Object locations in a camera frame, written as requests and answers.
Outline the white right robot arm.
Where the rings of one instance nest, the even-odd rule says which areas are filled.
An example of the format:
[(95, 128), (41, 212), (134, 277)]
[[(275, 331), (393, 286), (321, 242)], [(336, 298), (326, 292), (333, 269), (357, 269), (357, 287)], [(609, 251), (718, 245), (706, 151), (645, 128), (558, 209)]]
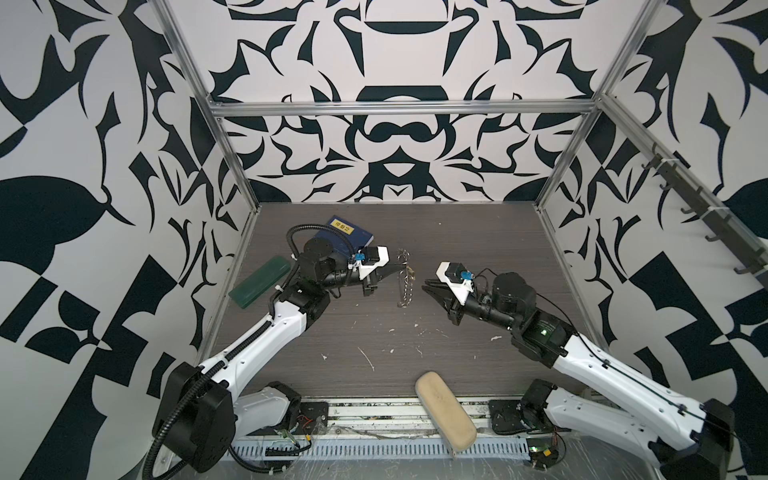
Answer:
[(612, 357), (571, 321), (540, 309), (539, 294), (519, 274), (500, 274), (483, 290), (477, 278), (461, 263), (443, 262), (422, 289), (453, 324), (472, 317), (499, 327), (525, 357), (607, 400), (588, 400), (537, 379), (518, 401), (514, 422), (543, 433), (592, 436), (646, 461), (666, 479), (727, 476), (735, 439), (730, 407), (677, 393)]

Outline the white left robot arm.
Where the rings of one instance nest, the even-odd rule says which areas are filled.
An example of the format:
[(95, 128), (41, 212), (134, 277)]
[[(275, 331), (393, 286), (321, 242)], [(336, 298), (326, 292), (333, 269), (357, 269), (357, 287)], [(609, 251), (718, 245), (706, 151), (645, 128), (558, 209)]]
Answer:
[(407, 276), (408, 262), (391, 256), (385, 246), (345, 245), (340, 255), (331, 242), (313, 237), (293, 249), (295, 263), (277, 286), (265, 316), (218, 354), (197, 366), (183, 363), (168, 377), (152, 427), (153, 441), (141, 476), (156, 478), (155, 463), (163, 448), (178, 462), (162, 473), (169, 479), (185, 467), (199, 473), (233, 454), (234, 441), (262, 429), (291, 432), (300, 413), (301, 396), (280, 382), (242, 399), (245, 387), (262, 368), (320, 319), (341, 289), (358, 285), (370, 296), (391, 275)]

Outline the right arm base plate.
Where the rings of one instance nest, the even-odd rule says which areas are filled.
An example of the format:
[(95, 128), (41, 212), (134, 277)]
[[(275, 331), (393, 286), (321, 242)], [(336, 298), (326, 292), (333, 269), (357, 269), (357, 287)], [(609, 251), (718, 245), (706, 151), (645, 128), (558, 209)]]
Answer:
[(497, 435), (515, 435), (538, 430), (527, 420), (520, 400), (492, 399), (488, 402), (490, 426)]

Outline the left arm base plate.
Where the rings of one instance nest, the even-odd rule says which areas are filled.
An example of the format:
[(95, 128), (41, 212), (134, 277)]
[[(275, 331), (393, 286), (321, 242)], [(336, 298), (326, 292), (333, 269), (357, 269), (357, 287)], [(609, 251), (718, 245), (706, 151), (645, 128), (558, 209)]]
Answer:
[(327, 428), (330, 404), (326, 401), (294, 402), (288, 407), (284, 429), (292, 434), (315, 434)]

